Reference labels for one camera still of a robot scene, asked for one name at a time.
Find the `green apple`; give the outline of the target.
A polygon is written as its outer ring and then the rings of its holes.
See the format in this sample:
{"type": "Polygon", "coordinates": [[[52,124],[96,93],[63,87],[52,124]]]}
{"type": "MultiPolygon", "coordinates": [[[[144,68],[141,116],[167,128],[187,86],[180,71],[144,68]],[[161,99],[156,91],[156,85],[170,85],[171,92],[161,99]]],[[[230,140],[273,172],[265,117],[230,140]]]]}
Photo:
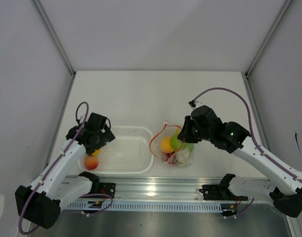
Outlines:
{"type": "Polygon", "coordinates": [[[178,151],[180,149],[180,147],[182,147],[181,148],[182,150],[185,149],[185,143],[182,143],[180,140],[178,140],[178,135],[179,135],[179,132],[176,132],[171,136],[171,139],[170,139],[171,147],[175,151],[178,151]]]}

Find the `yellow green mango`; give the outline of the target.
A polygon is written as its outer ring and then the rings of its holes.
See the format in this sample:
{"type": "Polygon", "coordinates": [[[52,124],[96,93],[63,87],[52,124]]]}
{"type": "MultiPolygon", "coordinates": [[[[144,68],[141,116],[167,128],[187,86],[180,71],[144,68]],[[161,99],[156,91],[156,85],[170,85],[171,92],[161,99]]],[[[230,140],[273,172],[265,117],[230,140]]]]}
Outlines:
{"type": "Polygon", "coordinates": [[[93,153],[91,154],[91,156],[97,156],[97,155],[99,154],[99,152],[100,152],[100,149],[98,149],[98,150],[96,150],[95,152],[93,152],[93,153]]]}

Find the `white cauliflower with leaves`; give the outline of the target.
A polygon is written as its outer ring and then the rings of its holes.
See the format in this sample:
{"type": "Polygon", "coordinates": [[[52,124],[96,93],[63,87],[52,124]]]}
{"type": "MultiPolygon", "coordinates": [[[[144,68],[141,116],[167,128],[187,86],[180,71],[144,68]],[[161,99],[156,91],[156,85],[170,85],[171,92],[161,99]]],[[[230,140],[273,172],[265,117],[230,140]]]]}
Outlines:
{"type": "Polygon", "coordinates": [[[181,150],[176,154],[176,165],[186,165],[192,159],[193,151],[194,144],[183,143],[181,150]]]}

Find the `orange fruit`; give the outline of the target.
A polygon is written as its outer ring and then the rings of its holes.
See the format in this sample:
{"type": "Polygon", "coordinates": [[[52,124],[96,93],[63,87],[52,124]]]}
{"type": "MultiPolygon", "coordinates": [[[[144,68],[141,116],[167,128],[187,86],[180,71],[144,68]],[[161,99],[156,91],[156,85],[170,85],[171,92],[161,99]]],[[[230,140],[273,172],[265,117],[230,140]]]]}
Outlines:
{"type": "Polygon", "coordinates": [[[160,142],[160,149],[164,154],[174,152],[174,149],[171,146],[171,137],[166,136],[160,142]]]}

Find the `clear zip top bag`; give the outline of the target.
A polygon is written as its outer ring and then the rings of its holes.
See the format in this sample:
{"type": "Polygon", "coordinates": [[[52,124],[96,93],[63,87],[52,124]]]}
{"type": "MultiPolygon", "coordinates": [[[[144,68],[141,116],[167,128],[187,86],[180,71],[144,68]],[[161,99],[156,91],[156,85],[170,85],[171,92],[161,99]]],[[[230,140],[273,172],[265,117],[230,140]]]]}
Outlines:
{"type": "Polygon", "coordinates": [[[181,131],[180,125],[170,124],[166,120],[163,128],[149,143],[149,150],[153,156],[170,166],[190,165],[194,157],[194,144],[179,140],[178,135],[181,131]]]}

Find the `red peach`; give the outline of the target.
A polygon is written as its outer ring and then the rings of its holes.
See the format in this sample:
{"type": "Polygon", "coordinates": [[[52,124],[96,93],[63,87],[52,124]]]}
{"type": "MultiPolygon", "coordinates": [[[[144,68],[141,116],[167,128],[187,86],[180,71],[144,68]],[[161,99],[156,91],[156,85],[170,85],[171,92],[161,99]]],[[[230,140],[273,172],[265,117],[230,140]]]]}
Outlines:
{"type": "Polygon", "coordinates": [[[99,166],[99,160],[97,157],[88,156],[84,159],[84,166],[87,170],[94,170],[99,166]]]}

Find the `red grape bunch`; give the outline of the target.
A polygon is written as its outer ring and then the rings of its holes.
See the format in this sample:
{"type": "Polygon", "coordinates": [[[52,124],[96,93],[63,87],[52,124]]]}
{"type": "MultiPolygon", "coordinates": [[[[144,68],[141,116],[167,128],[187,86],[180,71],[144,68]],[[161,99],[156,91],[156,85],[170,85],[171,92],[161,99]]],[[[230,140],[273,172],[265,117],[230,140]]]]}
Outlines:
{"type": "Polygon", "coordinates": [[[172,163],[172,159],[173,159],[175,153],[174,152],[173,153],[166,153],[164,155],[165,155],[165,161],[167,163],[172,163]]]}

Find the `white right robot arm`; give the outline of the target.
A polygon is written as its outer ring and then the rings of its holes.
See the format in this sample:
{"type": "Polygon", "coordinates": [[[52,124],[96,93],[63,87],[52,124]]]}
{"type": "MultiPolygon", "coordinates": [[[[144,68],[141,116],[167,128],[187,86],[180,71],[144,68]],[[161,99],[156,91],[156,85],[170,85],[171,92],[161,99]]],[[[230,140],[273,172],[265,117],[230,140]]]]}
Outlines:
{"type": "Polygon", "coordinates": [[[302,212],[302,172],[254,142],[252,134],[236,122],[222,122],[205,105],[190,102],[192,113],[185,117],[178,140],[195,144],[208,141],[216,148],[243,159],[267,180],[244,179],[226,174],[217,185],[203,185],[199,190],[205,200],[243,200],[256,198],[273,204],[281,213],[296,218],[302,212]]]}

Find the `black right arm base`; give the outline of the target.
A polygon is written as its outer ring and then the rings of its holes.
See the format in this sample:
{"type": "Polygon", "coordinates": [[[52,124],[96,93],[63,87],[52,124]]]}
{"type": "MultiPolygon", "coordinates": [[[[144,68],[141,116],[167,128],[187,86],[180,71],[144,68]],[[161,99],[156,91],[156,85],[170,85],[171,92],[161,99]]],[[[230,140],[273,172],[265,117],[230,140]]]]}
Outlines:
{"type": "Polygon", "coordinates": [[[207,201],[225,201],[226,204],[221,204],[221,215],[224,219],[232,217],[236,218],[239,211],[239,205],[242,201],[247,201],[246,196],[236,196],[228,188],[221,185],[202,185],[199,189],[203,199],[207,201]]]}

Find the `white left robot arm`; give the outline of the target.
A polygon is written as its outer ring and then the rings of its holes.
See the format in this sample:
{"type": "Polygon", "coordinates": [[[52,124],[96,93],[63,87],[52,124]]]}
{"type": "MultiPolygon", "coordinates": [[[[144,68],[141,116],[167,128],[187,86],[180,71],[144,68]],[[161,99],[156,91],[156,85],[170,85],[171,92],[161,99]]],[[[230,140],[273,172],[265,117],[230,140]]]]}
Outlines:
{"type": "Polygon", "coordinates": [[[26,219],[49,229],[63,209],[78,198],[113,199],[109,188],[115,188],[115,184],[101,183],[97,175],[88,171],[81,172],[64,188],[61,183],[78,161],[91,157],[114,139],[110,120],[96,113],[71,128],[58,157],[30,185],[21,185],[15,191],[20,220],[26,219]]]}

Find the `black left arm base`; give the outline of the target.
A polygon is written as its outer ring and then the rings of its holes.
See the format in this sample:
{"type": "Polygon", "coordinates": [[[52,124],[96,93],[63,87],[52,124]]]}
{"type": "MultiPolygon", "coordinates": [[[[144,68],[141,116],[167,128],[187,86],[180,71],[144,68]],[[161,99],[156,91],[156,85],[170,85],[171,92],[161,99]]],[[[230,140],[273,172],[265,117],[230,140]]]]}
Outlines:
{"type": "Polygon", "coordinates": [[[97,191],[92,191],[72,202],[68,208],[81,214],[94,215],[109,209],[113,204],[115,183],[102,183],[97,191]]]}

